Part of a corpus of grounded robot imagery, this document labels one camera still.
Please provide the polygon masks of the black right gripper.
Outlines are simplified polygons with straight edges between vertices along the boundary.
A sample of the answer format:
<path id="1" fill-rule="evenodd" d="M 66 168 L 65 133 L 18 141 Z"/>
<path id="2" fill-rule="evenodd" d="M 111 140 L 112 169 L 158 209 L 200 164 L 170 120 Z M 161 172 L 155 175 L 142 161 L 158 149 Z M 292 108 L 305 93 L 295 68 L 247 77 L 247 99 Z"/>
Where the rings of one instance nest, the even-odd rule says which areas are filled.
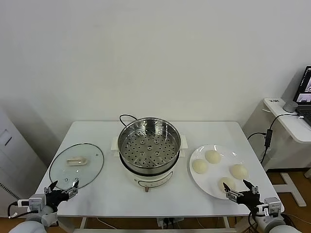
<path id="1" fill-rule="evenodd" d="M 257 210 L 259 205 L 259 189 L 247 180 L 243 180 L 244 184 L 250 191 L 237 192 L 231 190 L 229 186 L 223 183 L 226 197 L 229 200 L 237 200 L 237 204 L 245 205 L 249 210 Z"/>

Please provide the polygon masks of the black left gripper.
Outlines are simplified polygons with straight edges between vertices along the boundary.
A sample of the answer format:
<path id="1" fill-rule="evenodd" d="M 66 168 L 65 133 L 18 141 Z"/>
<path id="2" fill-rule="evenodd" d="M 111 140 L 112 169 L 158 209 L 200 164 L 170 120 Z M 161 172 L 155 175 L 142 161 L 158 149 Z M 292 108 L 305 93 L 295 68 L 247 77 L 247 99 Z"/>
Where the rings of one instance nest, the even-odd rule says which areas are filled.
<path id="1" fill-rule="evenodd" d="M 46 205 L 51 208 L 57 208 L 58 205 L 68 200 L 69 196 L 75 196 L 78 193 L 79 189 L 79 179 L 75 178 L 72 187 L 66 189 L 66 190 L 54 190 L 58 183 L 58 180 L 51 183 L 48 187 L 44 188 L 44 193 L 46 194 Z"/>

